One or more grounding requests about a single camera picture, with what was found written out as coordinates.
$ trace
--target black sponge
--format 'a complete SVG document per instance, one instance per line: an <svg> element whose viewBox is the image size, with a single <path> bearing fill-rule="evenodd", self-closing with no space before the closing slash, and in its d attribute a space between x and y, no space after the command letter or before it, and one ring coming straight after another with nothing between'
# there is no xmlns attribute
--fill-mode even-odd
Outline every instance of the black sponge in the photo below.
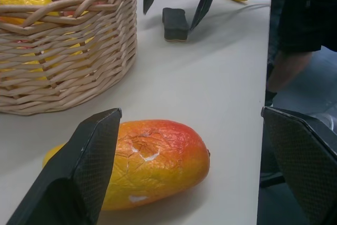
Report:
<svg viewBox="0 0 337 225"><path fill-rule="evenodd" d="M184 42L187 40L190 27L182 9L163 9L165 40Z"/></svg>

